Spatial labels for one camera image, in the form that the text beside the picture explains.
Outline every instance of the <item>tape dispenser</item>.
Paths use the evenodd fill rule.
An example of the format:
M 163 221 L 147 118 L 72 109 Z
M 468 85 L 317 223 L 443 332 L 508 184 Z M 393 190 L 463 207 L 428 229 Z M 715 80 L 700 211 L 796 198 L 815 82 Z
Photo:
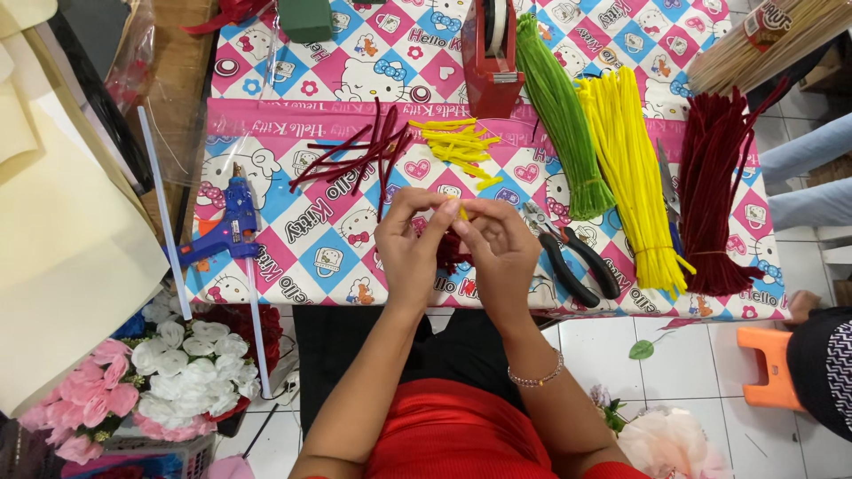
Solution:
M 474 0 L 462 26 L 462 58 L 470 114 L 509 118 L 524 74 L 515 69 L 515 5 L 511 0 Z

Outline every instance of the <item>beaded bracelet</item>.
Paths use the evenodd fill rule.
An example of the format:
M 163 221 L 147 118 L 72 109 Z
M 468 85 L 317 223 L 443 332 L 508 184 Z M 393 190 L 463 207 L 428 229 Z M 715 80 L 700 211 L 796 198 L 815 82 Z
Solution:
M 513 383 L 523 386 L 525 388 L 537 388 L 538 386 L 544 386 L 544 383 L 550 381 L 555 378 L 562 372 L 562 367 L 565 366 L 565 358 L 562 357 L 562 352 L 559 349 L 553 348 L 557 355 L 559 355 L 559 364 L 556 365 L 556 369 L 549 374 L 548 376 L 541 379 L 521 379 L 516 375 L 512 374 L 512 368 L 507 367 L 506 372 L 509 374 L 509 379 L 512 380 Z

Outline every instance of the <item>woman's right hand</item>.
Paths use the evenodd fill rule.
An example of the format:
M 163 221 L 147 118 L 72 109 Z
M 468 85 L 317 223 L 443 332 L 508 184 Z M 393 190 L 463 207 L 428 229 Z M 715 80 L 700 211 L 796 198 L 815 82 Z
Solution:
M 467 199 L 463 204 L 474 220 L 457 220 L 452 227 L 474 257 L 482 305 L 504 332 L 529 316 L 527 295 L 541 245 L 509 203 Z

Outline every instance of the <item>blue glue gun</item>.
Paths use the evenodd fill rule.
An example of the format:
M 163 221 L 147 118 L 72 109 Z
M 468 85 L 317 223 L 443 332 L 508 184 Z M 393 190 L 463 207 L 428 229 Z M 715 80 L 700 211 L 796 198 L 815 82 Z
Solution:
M 233 164 L 233 176 L 222 194 L 225 196 L 222 220 L 201 238 L 177 247 L 181 266 L 188 266 L 225 250 L 234 259 L 256 257 L 260 252 L 260 245 L 254 241 L 257 231 L 255 203 L 251 200 L 249 183 L 240 175 L 236 163 Z

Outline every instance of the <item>hand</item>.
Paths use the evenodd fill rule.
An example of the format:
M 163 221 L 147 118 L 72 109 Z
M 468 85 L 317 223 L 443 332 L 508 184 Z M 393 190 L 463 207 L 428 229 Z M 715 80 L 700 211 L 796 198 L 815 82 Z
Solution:
M 438 243 L 456 218 L 461 201 L 421 188 L 402 188 L 394 195 L 388 214 L 376 228 L 376 248 L 388 279 L 388 306 L 416 308 L 419 320 L 435 284 Z M 412 227 L 416 211 L 440 206 L 417 237 Z
M 473 222 L 452 224 L 473 254 L 476 289 L 488 316 L 501 332 L 529 316 L 527 295 L 541 245 L 512 205 L 494 199 L 468 199 Z

